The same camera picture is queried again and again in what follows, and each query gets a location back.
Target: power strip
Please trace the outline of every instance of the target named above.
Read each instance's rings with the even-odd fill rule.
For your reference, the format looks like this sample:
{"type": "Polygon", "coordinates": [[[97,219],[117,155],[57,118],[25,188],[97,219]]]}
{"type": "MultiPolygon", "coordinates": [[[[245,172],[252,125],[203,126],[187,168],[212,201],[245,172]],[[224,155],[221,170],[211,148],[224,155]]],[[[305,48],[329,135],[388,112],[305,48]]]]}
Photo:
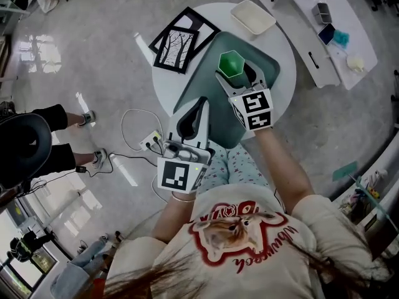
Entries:
{"type": "Polygon", "coordinates": [[[150,144],[150,147],[155,145],[154,137],[158,138],[158,141],[161,140],[161,135],[159,134],[159,132],[157,130],[155,130],[150,135],[148,135],[144,140],[139,142],[139,145],[143,149],[143,151],[146,151],[148,149],[147,143],[150,144]]]}

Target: cat print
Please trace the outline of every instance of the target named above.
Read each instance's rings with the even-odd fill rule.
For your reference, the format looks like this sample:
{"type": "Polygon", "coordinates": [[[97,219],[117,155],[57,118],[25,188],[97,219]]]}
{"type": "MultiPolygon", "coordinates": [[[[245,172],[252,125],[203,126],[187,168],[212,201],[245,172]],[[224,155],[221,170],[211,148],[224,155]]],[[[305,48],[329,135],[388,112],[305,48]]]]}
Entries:
{"type": "Polygon", "coordinates": [[[197,222],[192,226],[210,262],[218,262],[223,255],[249,249],[259,255],[265,248],[268,226],[279,226],[286,218],[270,212],[225,217],[197,222]]]}

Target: green tray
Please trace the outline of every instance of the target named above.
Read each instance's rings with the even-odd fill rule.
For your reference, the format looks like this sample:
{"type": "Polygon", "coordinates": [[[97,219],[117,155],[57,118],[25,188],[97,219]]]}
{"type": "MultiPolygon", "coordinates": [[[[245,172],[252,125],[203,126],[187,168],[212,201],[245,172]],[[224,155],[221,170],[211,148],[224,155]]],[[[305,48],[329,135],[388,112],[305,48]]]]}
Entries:
{"type": "Polygon", "coordinates": [[[228,149],[236,147],[246,132],[234,115],[227,95],[214,75],[218,69],[220,54],[230,50],[237,51],[242,57],[260,67],[264,72],[267,86],[272,88],[280,73],[278,62],[235,35],[229,32],[220,32],[205,52],[174,109],[175,113],[184,104],[195,98],[208,98],[210,106],[209,138],[228,149]]]}

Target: white desk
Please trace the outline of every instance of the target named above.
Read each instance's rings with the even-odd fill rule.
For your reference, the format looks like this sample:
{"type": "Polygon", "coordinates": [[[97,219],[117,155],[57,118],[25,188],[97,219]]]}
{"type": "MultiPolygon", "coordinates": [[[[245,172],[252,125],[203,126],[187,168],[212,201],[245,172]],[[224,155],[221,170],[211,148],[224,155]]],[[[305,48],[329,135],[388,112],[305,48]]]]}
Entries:
{"type": "MultiPolygon", "coordinates": [[[[280,74],[271,89],[274,113],[277,121],[287,110],[294,94],[297,77],[294,54],[287,38],[277,26],[271,27],[257,39],[249,40],[243,29],[230,15],[230,10],[235,5],[234,3],[217,2],[196,7],[194,10],[222,31],[233,33],[267,55],[270,55],[280,64],[280,74]]],[[[178,74],[158,67],[152,68],[155,93],[163,109],[169,116],[173,115],[173,109],[177,101],[181,97],[183,90],[207,48],[208,46],[190,62],[186,74],[178,74]]],[[[244,138],[251,136],[253,136],[253,132],[248,132],[244,138]]]]}
{"type": "Polygon", "coordinates": [[[340,85],[350,90],[377,64],[377,57],[358,17],[347,0],[326,0],[336,29],[350,34],[346,53],[358,54],[366,72],[356,74],[346,65],[346,53],[330,44],[325,46],[317,33],[312,8],[316,0],[260,0],[276,18],[306,64],[317,87],[340,85]]]}

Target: tree drawing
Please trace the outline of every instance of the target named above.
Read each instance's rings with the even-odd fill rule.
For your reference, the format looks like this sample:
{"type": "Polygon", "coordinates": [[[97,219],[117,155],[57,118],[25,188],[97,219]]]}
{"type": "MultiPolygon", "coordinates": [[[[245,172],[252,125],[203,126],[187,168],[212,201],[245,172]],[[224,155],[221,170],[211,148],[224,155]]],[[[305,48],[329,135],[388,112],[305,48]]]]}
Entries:
{"type": "Polygon", "coordinates": [[[171,30],[162,50],[160,63],[182,68],[192,41],[193,34],[171,30]]]}

